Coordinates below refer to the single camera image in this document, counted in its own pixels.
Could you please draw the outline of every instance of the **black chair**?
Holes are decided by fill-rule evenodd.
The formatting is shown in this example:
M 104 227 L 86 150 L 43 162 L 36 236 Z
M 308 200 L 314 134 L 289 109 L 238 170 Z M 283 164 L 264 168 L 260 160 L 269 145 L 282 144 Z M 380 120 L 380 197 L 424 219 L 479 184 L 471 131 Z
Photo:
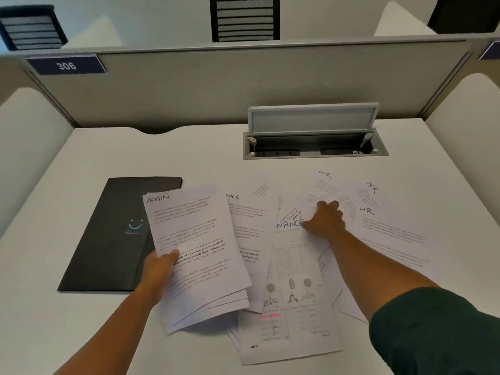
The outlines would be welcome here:
M 491 33 L 500 20 L 500 0 L 437 0 L 428 27 L 438 34 Z
M 0 7 L 0 36 L 10 51 L 61 48 L 67 43 L 53 5 Z
M 210 0 L 213 42 L 279 39 L 279 0 Z

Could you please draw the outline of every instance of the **blue sign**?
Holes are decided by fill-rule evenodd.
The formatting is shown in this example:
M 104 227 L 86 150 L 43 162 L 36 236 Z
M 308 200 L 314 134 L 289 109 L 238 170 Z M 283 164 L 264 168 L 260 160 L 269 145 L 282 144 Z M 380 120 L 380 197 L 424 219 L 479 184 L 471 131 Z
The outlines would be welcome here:
M 39 75 L 106 73 L 97 55 L 36 56 L 26 60 Z
M 479 60 L 500 59 L 500 40 L 491 43 Z

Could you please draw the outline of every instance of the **stack of papers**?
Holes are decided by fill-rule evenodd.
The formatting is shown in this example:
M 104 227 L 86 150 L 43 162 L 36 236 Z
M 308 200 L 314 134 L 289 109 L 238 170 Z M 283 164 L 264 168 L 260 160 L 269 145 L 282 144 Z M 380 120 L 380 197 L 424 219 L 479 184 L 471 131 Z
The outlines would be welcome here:
M 158 255 L 180 251 L 160 304 L 167 333 L 224 314 L 243 365 L 342 350 L 334 302 L 366 319 L 328 242 L 300 226 L 318 201 L 334 200 L 351 233 L 436 281 L 439 235 L 399 213 L 373 182 L 319 170 L 293 190 L 255 173 L 223 188 L 148 193 Z

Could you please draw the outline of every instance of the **hand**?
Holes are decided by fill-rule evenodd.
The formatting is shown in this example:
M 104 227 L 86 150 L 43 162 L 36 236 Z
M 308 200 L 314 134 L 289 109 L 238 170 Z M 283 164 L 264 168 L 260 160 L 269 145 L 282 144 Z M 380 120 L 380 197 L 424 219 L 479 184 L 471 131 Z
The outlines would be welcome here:
M 347 233 L 346 223 L 342 220 L 342 212 L 339 210 L 339 202 L 332 201 L 327 204 L 318 201 L 317 211 L 309 221 L 302 221 L 301 226 L 309 233 L 325 239 L 336 239 Z
M 158 258 L 153 250 L 144 260 L 141 283 L 138 289 L 145 290 L 153 305 L 160 302 L 165 292 L 165 286 L 172 275 L 173 264 L 179 257 L 179 250 L 175 249 L 170 254 Z

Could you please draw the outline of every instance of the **desk surface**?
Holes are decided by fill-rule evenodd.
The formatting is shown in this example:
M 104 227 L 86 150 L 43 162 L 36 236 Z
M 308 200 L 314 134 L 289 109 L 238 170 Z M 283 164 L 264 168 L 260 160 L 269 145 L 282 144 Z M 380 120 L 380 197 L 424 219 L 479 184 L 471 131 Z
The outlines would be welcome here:
M 186 126 L 162 135 L 76 129 L 0 240 L 0 374 L 54 372 L 106 321 L 123 295 L 56 292 L 108 177 L 182 176 L 183 187 L 268 171 L 299 190 L 309 174 L 377 182 L 407 213 L 449 232 L 441 285 L 500 316 L 500 228 L 421 119 L 375 122 L 388 157 L 242 159 L 246 125 Z M 130 374 L 390 374 L 368 326 L 334 310 L 341 353 L 241 366 L 210 325 L 166 337 L 153 309 Z

